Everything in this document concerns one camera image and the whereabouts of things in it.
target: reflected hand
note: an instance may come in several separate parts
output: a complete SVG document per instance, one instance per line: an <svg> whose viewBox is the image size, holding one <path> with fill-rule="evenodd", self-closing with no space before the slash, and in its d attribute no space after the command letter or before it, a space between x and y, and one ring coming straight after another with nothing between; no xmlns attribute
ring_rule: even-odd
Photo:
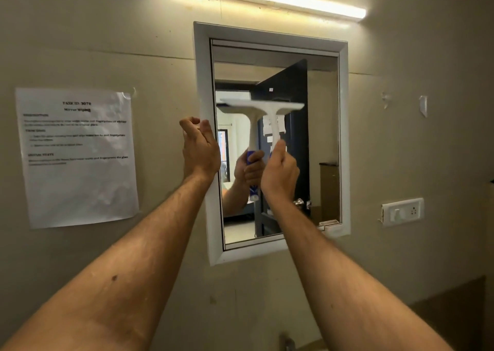
<svg viewBox="0 0 494 351"><path fill-rule="evenodd" d="M221 156L209 121L189 117L180 125L184 134L184 178L194 174L211 182L219 171Z"/></svg>
<svg viewBox="0 0 494 351"><path fill-rule="evenodd" d="M280 140L262 176L261 189L270 204L280 200L293 202L300 169L297 161L286 150L287 144Z"/></svg>
<svg viewBox="0 0 494 351"><path fill-rule="evenodd" d="M247 151L245 151L237 160L235 180L248 186L260 186L262 173L266 166L262 160L263 158L264 152L256 151L247 159Z"/></svg>

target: paper sign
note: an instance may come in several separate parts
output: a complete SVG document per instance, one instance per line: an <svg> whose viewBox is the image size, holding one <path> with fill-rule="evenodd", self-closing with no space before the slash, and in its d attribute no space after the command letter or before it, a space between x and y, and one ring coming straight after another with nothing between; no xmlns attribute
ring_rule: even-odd
<svg viewBox="0 0 494 351"><path fill-rule="evenodd" d="M129 95L17 89L16 105L32 228L137 214Z"/></svg>
<svg viewBox="0 0 494 351"><path fill-rule="evenodd" d="M287 129L285 127L285 116L277 116L278 117L278 127L280 129L280 133L286 133ZM272 134L273 133L273 128L271 127L271 121L269 120L268 116L264 116L262 118L262 133L264 136Z"/></svg>

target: white mirror frame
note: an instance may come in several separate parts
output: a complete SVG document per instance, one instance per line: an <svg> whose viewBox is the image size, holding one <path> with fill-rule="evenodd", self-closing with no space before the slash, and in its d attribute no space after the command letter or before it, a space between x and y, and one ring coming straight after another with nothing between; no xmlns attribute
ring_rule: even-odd
<svg viewBox="0 0 494 351"><path fill-rule="evenodd" d="M338 58L339 78L339 153L341 223L320 227L331 238L349 235L350 225L350 158L348 144L348 42L287 35L267 31L219 26L194 22L196 72L201 119L214 122L217 136L216 104L214 101L213 41L230 42L240 48L266 48L277 51L322 54ZM225 245L223 235L223 207L219 173L215 176L206 198L207 244L211 266L244 260L287 249L282 234L252 241Z"/></svg>

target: switch board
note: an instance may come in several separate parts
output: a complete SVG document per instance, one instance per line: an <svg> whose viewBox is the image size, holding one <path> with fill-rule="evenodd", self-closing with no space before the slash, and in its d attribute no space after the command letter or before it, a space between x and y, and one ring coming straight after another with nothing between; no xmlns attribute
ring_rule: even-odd
<svg viewBox="0 0 494 351"><path fill-rule="evenodd" d="M425 218L424 199L412 199L382 205L382 224L395 226Z"/></svg>

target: door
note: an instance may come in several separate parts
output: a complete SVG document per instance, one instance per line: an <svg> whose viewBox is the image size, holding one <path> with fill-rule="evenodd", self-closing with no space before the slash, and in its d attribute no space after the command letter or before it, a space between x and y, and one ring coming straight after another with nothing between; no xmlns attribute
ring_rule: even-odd
<svg viewBox="0 0 494 351"><path fill-rule="evenodd" d="M252 100L289 101L305 104L305 108L293 111L285 116L286 133L281 138L287 142L287 150L297 160L300 169L295 198L301 199L301 210L310 216L310 182L309 182L309 120L307 105L307 60L301 60L286 68L273 77L257 84L250 92ZM264 125L261 119L258 124L259 147L266 152L265 161L269 159L272 135L263 134ZM281 229L269 210L263 194L255 203L256 237L280 234Z"/></svg>

